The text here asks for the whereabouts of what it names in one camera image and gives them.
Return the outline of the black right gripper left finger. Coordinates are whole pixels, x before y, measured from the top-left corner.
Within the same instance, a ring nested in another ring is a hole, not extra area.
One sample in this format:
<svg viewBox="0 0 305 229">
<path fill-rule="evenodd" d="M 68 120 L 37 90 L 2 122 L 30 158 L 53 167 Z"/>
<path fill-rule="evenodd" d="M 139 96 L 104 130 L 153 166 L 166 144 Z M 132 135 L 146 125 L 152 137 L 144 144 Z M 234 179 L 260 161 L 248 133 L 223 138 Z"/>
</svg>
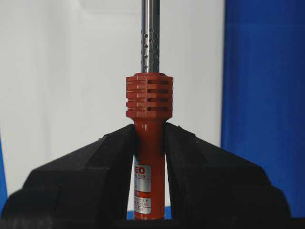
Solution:
<svg viewBox="0 0 305 229">
<path fill-rule="evenodd" d="M 2 212 L 3 229 L 106 229 L 125 220 L 135 131 L 128 125 L 31 171 Z"/>
</svg>

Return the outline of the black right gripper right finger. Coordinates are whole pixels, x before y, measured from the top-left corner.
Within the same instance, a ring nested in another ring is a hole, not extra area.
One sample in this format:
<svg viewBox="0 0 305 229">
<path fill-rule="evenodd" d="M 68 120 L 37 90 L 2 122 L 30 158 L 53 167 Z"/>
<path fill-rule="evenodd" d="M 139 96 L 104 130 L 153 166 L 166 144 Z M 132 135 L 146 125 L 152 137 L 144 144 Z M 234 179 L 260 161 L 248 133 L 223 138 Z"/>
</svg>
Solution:
<svg viewBox="0 0 305 229">
<path fill-rule="evenodd" d="M 294 229 L 264 170 L 178 126 L 165 126 L 172 218 L 186 229 Z"/>
</svg>

